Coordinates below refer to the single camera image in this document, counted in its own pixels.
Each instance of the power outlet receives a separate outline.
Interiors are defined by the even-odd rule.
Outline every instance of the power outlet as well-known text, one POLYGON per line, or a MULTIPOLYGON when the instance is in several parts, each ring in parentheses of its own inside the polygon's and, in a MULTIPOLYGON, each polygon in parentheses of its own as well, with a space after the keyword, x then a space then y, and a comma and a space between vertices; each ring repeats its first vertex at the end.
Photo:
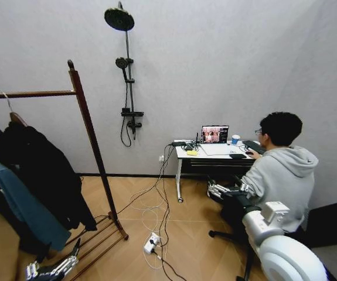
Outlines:
POLYGON ((155 234, 154 232, 152 232, 151 236, 146 241, 146 244, 144 246, 144 251, 146 253, 151 253, 152 250, 155 249, 155 247, 156 247, 156 245, 158 244, 159 241, 160 241, 159 236, 157 236, 157 234, 155 234))

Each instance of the laptop screen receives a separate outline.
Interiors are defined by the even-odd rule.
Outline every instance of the laptop screen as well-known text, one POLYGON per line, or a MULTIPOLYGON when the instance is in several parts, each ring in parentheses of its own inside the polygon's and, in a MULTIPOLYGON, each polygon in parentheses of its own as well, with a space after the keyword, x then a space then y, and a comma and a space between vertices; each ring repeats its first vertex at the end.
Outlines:
POLYGON ((202 126, 201 143, 227 143, 229 126, 202 126))

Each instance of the wooden clothes rack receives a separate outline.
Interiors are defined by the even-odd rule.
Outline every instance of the wooden clothes rack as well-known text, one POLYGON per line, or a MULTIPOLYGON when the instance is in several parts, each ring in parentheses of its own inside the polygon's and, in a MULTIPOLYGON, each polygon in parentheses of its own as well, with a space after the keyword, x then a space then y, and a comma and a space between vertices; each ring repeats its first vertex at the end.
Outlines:
MULTIPOLYGON (((74 280, 75 278, 79 277, 85 270, 87 270, 94 262, 96 262, 98 259, 100 259, 106 252, 108 252, 117 242, 119 242, 123 238, 124 238, 124 240, 127 240, 129 236, 124 231, 124 229, 122 228, 122 226, 121 226, 121 224, 118 220, 118 217, 117 217, 117 212, 116 212, 116 209, 115 209, 114 200, 113 200, 113 197, 112 197, 112 194, 111 194, 110 184, 108 183, 108 180, 107 180, 107 173, 105 172, 105 167, 104 167, 102 156, 101 156, 101 153, 100 153, 96 133, 94 131, 94 126, 93 126, 93 123, 91 121, 90 113, 89 113, 89 110, 88 110, 88 107, 87 107, 84 91, 82 89, 79 73, 77 72, 77 70, 74 69, 74 64, 71 60, 68 60, 68 66, 69 66, 69 76, 70 76, 71 81, 72 81, 73 90, 68 90, 68 91, 38 91, 38 92, 6 92, 6 95, 7 95, 8 98, 56 97, 56 96, 64 96, 64 95, 75 95, 77 97, 77 102, 79 103, 82 118, 83 118, 84 123, 85 123, 86 131, 87 131, 88 137, 90 139, 91 147, 93 149, 94 157, 95 157, 96 162, 97 162, 100 177, 101 177, 102 182, 103 182, 103 187, 104 187, 105 193, 107 195, 108 204, 109 204, 110 209, 111 209, 111 211, 108 213, 108 217, 105 217, 101 220, 101 221, 104 221, 106 218, 109 218, 111 222, 109 224, 107 224, 106 227, 102 228, 100 231, 97 231, 93 236, 91 236, 91 238, 89 238, 85 242, 81 243, 81 246, 88 243, 89 240, 96 237, 98 234, 100 234, 102 231, 104 231, 106 228, 108 228, 112 224, 116 225, 117 230, 119 230, 122 237, 120 239, 116 240, 114 243, 112 243, 106 250, 104 250, 95 259, 93 259, 74 278, 72 278, 72 280, 74 280)), ((0 99, 5 99, 5 95, 0 93, 0 99)), ((92 247, 89 251, 87 251, 84 255, 82 255, 80 260, 82 258, 84 258, 86 255, 88 255, 91 251, 96 249, 102 242, 104 242, 107 238, 109 238, 116 231, 112 232, 110 235, 107 235, 105 238, 103 238, 99 243, 97 243, 94 247, 92 247)), ((84 233, 85 232, 82 232, 80 235, 74 237, 69 242, 67 242, 66 245, 72 243, 78 237, 82 236, 84 233)))

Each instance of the hood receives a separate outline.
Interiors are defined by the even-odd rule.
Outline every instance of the hood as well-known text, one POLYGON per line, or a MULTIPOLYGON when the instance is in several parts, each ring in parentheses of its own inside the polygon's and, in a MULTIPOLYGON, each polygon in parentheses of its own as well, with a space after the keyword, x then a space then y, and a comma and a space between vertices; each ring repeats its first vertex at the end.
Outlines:
POLYGON ((266 156, 275 158, 297 177, 308 176, 318 164, 318 158, 313 153, 299 146, 271 149, 263 154, 263 157, 266 156))

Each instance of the blue cup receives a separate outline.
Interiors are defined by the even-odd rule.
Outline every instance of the blue cup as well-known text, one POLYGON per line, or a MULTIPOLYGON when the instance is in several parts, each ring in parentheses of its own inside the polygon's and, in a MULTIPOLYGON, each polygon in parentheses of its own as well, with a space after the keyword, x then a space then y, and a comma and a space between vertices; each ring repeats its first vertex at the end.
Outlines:
POLYGON ((240 140, 240 136, 239 135, 233 135, 232 136, 232 141, 231 141, 231 143, 233 144, 233 145, 236 145, 237 144, 237 142, 240 140))

